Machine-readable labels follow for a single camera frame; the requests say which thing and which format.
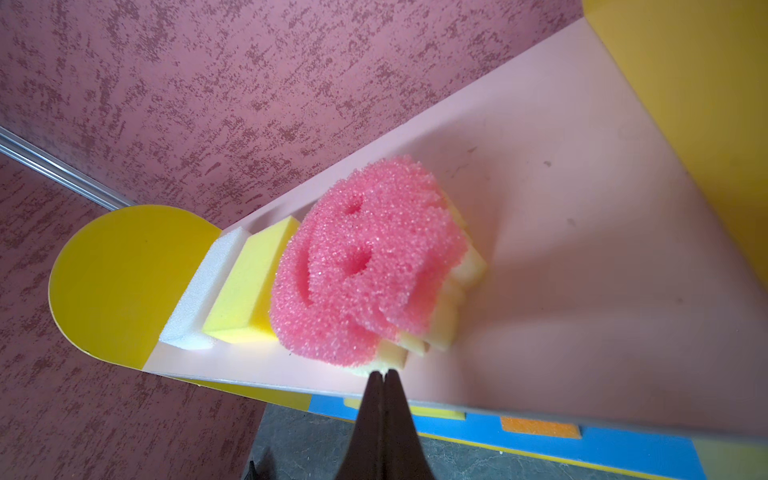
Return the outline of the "orange sponge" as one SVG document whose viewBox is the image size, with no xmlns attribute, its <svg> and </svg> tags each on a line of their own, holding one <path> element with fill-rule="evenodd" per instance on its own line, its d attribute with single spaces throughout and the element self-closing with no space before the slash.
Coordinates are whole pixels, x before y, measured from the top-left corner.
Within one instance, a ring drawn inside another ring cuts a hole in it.
<svg viewBox="0 0 768 480">
<path fill-rule="evenodd" d="M 502 430 L 508 433 L 546 436 L 562 439 L 581 439 L 578 425 L 558 422 L 523 419 L 516 417 L 500 418 Z"/>
</svg>

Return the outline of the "beige white sponge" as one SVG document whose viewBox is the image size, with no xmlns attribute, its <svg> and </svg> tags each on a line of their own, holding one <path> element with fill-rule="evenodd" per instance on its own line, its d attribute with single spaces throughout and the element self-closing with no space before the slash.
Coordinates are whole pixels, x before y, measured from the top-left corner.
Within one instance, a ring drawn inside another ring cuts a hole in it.
<svg viewBox="0 0 768 480">
<path fill-rule="evenodd" d="M 213 242 L 166 322 L 160 343 L 187 351 L 215 345 L 202 328 L 249 236 L 246 229 L 237 228 Z"/>
</svg>

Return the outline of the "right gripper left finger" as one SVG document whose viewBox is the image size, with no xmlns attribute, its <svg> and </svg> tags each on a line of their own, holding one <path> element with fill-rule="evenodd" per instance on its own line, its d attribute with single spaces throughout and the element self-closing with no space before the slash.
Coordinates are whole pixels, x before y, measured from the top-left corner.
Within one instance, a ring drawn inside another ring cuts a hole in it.
<svg viewBox="0 0 768 480">
<path fill-rule="evenodd" d="M 367 381 L 351 441 L 336 480 L 384 478 L 384 379 L 373 372 Z"/>
</svg>

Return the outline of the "small yellow square sponge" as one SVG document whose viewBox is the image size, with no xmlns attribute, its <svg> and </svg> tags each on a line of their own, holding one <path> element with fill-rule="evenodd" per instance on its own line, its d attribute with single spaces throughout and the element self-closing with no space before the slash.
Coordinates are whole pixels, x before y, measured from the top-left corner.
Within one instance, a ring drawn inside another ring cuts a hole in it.
<svg viewBox="0 0 768 480">
<path fill-rule="evenodd" d="M 362 404 L 362 400 L 354 399 L 354 398 L 344 398 L 343 404 L 348 408 L 358 410 Z M 428 408 L 428 407 L 421 407 L 421 406 L 415 406 L 415 405 L 410 405 L 409 409 L 412 415 L 419 416 L 419 417 L 457 420 L 457 421 L 464 421 L 466 419 L 466 413 L 460 412 L 460 411 Z"/>
</svg>

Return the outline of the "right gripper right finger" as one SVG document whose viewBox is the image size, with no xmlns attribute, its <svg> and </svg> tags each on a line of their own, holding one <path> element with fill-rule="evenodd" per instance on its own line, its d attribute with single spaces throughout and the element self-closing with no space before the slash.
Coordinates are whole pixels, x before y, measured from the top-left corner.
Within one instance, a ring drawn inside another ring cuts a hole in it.
<svg viewBox="0 0 768 480">
<path fill-rule="evenodd" d="M 383 478 L 434 480 L 396 370 L 383 383 Z"/>
</svg>

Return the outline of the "round pink smiley sponge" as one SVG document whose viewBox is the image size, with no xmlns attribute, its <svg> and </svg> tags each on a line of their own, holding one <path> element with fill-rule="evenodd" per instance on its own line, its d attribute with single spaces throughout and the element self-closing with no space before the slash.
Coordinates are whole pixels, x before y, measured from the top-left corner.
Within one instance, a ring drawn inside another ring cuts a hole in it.
<svg viewBox="0 0 768 480">
<path fill-rule="evenodd" d="M 290 353 L 355 374 L 445 351 L 486 261 L 422 164 L 373 162 L 336 182 L 282 255 L 270 321 Z"/>
</svg>

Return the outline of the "yellow shelf pink blue boards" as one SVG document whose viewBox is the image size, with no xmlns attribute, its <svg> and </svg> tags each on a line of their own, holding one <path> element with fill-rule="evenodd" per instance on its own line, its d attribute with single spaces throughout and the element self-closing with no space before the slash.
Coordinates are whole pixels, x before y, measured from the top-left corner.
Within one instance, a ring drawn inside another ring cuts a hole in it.
<svg viewBox="0 0 768 480">
<path fill-rule="evenodd" d="M 418 405 L 581 423 L 630 453 L 767 438 L 767 293 L 584 20 L 235 223 L 303 217 L 410 154 L 489 265 L 448 352 L 410 357 Z"/>
</svg>

